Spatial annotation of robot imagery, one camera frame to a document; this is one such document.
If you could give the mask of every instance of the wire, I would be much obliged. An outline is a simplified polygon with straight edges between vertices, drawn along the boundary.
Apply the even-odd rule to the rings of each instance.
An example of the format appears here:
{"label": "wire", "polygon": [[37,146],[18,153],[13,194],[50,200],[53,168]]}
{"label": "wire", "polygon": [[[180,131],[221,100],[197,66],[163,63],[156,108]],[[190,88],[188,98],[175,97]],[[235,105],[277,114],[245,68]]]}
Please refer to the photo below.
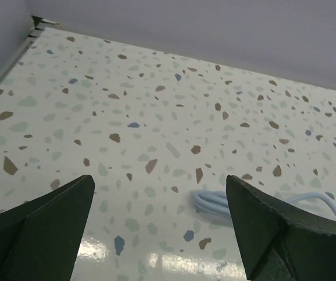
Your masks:
{"label": "wire", "polygon": [[[220,215],[231,219],[227,195],[223,191],[199,190],[194,193],[194,205],[199,211]],[[327,196],[321,193],[304,193],[290,197],[285,202],[292,204],[309,198],[317,198],[326,203],[336,216],[336,205]]]}

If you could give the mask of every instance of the blue cable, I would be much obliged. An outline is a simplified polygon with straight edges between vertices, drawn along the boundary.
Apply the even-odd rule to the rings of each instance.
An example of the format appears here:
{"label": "blue cable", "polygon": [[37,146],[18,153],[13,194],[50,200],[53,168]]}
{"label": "blue cable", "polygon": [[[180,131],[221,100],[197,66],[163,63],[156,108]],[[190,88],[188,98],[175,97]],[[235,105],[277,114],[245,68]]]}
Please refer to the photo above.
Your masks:
{"label": "blue cable", "polygon": [[[336,216],[336,205],[327,196],[321,193],[304,193],[288,198],[285,202],[297,203],[309,198],[318,198],[326,203]],[[223,191],[199,190],[194,193],[194,205],[199,211],[220,215],[231,219],[227,195]]]}

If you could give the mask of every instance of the light blue cable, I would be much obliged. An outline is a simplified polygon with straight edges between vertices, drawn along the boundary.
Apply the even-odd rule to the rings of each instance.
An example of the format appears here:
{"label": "light blue cable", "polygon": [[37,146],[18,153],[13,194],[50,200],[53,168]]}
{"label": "light blue cable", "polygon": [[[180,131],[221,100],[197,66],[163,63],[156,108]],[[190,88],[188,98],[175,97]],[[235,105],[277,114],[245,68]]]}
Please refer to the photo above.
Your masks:
{"label": "light blue cable", "polygon": [[[309,198],[318,198],[323,200],[336,216],[336,205],[327,196],[321,193],[304,193],[288,198],[285,202],[289,204],[297,203]],[[194,193],[194,205],[199,211],[221,215],[231,218],[229,212],[227,195],[223,191],[199,190]]]}

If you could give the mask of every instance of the speckled tabletop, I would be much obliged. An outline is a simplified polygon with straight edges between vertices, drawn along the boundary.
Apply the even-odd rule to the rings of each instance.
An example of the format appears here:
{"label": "speckled tabletop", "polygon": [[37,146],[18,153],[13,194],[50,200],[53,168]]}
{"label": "speckled tabletop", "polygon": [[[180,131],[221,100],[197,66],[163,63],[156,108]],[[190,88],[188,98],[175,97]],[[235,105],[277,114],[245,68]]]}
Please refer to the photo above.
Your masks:
{"label": "speckled tabletop", "polygon": [[72,281],[245,280],[233,229],[190,192],[235,174],[336,203],[336,91],[46,29],[0,85],[0,212],[82,174]]}

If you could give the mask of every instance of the terrazzo surface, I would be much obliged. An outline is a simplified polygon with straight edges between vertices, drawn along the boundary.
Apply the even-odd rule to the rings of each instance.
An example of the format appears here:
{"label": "terrazzo surface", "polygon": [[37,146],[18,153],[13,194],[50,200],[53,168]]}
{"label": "terrazzo surface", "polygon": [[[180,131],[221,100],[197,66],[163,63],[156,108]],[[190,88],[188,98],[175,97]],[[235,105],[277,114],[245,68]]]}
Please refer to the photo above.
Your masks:
{"label": "terrazzo surface", "polygon": [[0,212],[82,174],[72,281],[246,280],[233,229],[191,191],[235,174],[336,203],[336,91],[46,29],[0,85]]}

